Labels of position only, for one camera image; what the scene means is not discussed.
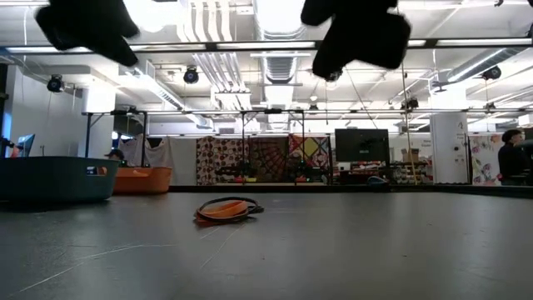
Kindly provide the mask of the colourful quilt cloth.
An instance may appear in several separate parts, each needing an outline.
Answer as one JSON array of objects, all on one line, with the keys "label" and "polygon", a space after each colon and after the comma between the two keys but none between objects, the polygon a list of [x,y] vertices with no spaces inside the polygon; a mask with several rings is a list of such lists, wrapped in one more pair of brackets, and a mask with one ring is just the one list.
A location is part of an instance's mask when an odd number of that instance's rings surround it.
[{"label": "colourful quilt cloth", "polygon": [[328,183],[330,140],[328,137],[290,135],[287,175],[296,183]]}]

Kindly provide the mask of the black background station frame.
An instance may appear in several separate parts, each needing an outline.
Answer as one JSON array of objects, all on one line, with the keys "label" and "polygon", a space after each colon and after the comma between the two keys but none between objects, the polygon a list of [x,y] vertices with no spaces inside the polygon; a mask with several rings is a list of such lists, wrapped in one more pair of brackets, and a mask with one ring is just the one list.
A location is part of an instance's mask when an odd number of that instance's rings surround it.
[{"label": "black background station frame", "polygon": [[87,158],[89,154],[89,145],[90,145],[90,137],[91,137],[91,128],[93,125],[95,125],[103,116],[136,116],[136,115],[142,115],[142,141],[141,141],[141,149],[142,149],[142,155],[141,155],[141,162],[140,167],[144,168],[146,166],[146,140],[147,140],[147,121],[148,121],[148,112],[145,110],[137,110],[134,107],[130,107],[128,110],[117,110],[114,109],[110,112],[83,112],[83,116],[87,117],[87,126],[86,126],[86,139],[85,139],[85,149],[84,149],[84,157]]},{"label": "black background station frame", "polygon": [[248,124],[248,121],[246,120],[246,115],[251,114],[253,117],[255,117],[257,114],[266,114],[266,115],[273,115],[273,114],[283,114],[287,113],[289,116],[295,118],[295,115],[299,115],[301,117],[301,120],[299,123],[302,126],[302,138],[305,138],[305,115],[306,111],[303,109],[281,109],[281,108],[265,108],[262,110],[242,110],[239,112],[241,115],[241,121],[242,121],[242,133],[241,133],[241,140],[242,140],[242,158],[241,158],[241,184],[242,186],[245,186],[247,184],[247,179],[249,175],[249,162],[247,161],[247,155],[245,154],[245,150],[247,147],[249,147],[249,142],[246,139],[245,134],[245,128]]}]

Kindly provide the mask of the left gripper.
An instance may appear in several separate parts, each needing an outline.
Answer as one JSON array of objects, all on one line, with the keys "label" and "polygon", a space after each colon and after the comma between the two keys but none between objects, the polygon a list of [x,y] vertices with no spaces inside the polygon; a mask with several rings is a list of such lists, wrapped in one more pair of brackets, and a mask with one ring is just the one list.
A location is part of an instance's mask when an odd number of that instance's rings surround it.
[{"label": "left gripper", "polygon": [[93,39],[114,38],[100,42],[95,52],[125,67],[133,67],[138,58],[123,38],[133,38],[140,30],[123,0],[48,0],[35,12],[35,21],[57,50],[93,45]]}]

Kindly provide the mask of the black overhead light bar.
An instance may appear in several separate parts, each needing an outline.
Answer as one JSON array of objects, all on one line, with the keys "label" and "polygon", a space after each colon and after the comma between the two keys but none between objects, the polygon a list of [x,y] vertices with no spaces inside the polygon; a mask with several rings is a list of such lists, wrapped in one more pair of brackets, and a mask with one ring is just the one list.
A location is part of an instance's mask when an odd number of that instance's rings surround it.
[{"label": "black overhead light bar", "polygon": [[[214,52],[267,52],[316,51],[321,40],[297,41],[234,41],[234,42],[151,42],[130,46],[134,53],[214,53]],[[439,48],[532,48],[531,37],[491,38],[426,38],[412,39],[409,49]],[[0,55],[81,55],[91,51],[78,47],[64,52],[49,45],[0,46]]]}]

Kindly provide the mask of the black metal table frame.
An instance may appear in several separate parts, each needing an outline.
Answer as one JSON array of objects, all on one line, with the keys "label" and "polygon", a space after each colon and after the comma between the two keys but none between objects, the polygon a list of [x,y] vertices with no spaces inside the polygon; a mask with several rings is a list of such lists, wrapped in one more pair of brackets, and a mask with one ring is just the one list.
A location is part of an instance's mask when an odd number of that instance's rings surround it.
[{"label": "black metal table frame", "polygon": [[511,195],[533,198],[533,187],[472,185],[214,185],[170,186],[170,193],[465,193],[479,195]]}]

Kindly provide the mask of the orange rubber band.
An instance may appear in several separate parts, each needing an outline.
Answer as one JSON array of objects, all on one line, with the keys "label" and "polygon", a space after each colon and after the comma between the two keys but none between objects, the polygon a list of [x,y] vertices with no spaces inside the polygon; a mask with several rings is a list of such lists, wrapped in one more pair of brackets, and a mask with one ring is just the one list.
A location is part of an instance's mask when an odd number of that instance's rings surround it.
[{"label": "orange rubber band", "polygon": [[204,219],[214,219],[216,221],[229,220],[230,218],[247,215],[247,209],[248,206],[245,201],[233,200],[201,208],[197,213],[197,216]]}]

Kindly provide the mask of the silver ventilation duct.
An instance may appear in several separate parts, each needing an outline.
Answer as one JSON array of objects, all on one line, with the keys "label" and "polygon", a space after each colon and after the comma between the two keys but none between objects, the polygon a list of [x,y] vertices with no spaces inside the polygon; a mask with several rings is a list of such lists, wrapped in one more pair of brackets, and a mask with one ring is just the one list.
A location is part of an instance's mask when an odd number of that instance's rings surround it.
[{"label": "silver ventilation duct", "polygon": [[[306,29],[301,23],[305,0],[252,0],[257,36],[262,41],[299,40]],[[295,57],[266,57],[263,71],[270,83],[289,83],[296,72]]]}]

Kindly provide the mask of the orange plastic basket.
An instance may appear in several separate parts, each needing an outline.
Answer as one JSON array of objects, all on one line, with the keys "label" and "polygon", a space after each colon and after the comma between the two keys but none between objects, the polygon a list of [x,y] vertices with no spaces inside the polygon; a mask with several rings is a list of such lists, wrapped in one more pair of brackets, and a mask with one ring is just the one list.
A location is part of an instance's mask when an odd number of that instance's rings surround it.
[{"label": "orange plastic basket", "polygon": [[170,167],[120,167],[117,170],[114,194],[167,193],[172,178]]}]

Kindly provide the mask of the white pillar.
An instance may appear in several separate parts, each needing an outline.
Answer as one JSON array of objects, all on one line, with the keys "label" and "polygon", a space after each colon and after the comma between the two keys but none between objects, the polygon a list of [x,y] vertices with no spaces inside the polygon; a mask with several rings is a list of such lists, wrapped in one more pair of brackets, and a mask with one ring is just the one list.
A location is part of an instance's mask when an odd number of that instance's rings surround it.
[{"label": "white pillar", "polygon": [[433,182],[435,184],[468,183],[466,138],[468,122],[465,112],[431,115]]}]

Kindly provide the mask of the black wall screen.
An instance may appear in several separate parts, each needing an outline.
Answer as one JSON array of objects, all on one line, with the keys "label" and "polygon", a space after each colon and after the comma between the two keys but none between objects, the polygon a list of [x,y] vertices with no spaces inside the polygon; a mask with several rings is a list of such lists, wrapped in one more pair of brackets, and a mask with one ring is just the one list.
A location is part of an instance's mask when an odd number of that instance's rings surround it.
[{"label": "black wall screen", "polygon": [[335,144],[338,162],[390,162],[389,132],[386,129],[336,129]]}]

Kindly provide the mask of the storage shelf with goods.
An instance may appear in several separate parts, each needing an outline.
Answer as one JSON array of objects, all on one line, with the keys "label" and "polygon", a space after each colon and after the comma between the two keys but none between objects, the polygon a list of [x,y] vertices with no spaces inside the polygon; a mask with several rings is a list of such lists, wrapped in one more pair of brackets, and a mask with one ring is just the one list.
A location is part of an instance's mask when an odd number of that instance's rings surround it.
[{"label": "storage shelf with goods", "polygon": [[428,162],[380,161],[338,162],[333,168],[333,182],[338,184],[365,184],[370,177],[379,177],[391,184],[432,184],[431,165]]}]

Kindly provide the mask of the computer monitor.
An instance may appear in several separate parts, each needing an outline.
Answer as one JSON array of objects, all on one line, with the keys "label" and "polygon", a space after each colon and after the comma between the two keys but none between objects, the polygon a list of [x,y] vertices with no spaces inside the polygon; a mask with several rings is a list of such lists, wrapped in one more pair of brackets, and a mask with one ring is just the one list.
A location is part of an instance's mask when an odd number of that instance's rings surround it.
[{"label": "computer monitor", "polygon": [[18,139],[12,150],[12,158],[27,158],[31,152],[35,135],[29,134]]}]

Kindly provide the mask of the floral curtain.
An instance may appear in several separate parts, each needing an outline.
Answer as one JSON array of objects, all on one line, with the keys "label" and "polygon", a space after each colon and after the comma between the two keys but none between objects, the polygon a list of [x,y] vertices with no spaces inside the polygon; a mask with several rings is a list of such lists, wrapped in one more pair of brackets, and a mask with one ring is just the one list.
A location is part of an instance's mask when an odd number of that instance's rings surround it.
[{"label": "floral curtain", "polygon": [[503,145],[500,134],[470,136],[473,185],[501,185],[498,152]]}]

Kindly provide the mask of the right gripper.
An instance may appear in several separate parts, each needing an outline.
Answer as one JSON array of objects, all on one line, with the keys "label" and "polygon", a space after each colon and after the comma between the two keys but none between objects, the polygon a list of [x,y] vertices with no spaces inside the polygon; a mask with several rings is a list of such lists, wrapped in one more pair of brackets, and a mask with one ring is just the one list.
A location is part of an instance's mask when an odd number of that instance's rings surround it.
[{"label": "right gripper", "polygon": [[381,68],[400,67],[406,55],[411,25],[390,10],[399,0],[338,0],[327,48],[316,51],[312,72],[324,80],[338,80],[353,60]]}]

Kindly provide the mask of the white cloth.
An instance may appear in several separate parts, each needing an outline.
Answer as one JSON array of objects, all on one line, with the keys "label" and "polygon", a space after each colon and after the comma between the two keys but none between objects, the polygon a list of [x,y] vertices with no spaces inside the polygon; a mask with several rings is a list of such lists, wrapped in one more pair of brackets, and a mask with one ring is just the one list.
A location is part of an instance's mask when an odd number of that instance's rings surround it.
[{"label": "white cloth", "polygon": [[152,147],[150,139],[142,140],[139,134],[128,140],[119,140],[118,149],[124,154],[125,160],[129,167],[145,167],[148,165],[152,168],[172,167],[172,152],[170,147],[170,138],[159,139],[158,145]]}]

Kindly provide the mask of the dark red patterned cloth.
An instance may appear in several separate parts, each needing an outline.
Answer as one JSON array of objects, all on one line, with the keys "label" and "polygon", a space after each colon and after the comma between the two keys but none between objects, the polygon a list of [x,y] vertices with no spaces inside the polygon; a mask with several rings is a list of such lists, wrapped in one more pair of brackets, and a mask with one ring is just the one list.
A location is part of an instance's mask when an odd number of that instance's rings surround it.
[{"label": "dark red patterned cloth", "polygon": [[248,158],[258,182],[284,182],[288,158],[288,137],[251,138]]}]

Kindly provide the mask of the brown circle-patterned cloth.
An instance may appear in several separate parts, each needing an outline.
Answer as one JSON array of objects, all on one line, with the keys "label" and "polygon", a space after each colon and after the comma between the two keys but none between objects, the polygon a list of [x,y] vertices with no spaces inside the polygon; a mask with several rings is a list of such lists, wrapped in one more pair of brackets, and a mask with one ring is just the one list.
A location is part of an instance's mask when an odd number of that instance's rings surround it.
[{"label": "brown circle-patterned cloth", "polygon": [[242,140],[240,138],[201,137],[196,140],[198,186],[234,182],[241,177]]}]

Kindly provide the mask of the slate blue plastic basket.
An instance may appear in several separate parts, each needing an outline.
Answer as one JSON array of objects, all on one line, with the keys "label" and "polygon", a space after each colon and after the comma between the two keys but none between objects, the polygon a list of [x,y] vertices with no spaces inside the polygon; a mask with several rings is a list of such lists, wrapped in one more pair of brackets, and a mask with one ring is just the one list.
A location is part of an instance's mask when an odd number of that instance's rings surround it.
[{"label": "slate blue plastic basket", "polygon": [[111,197],[118,162],[84,157],[0,159],[0,201],[84,203]]}]

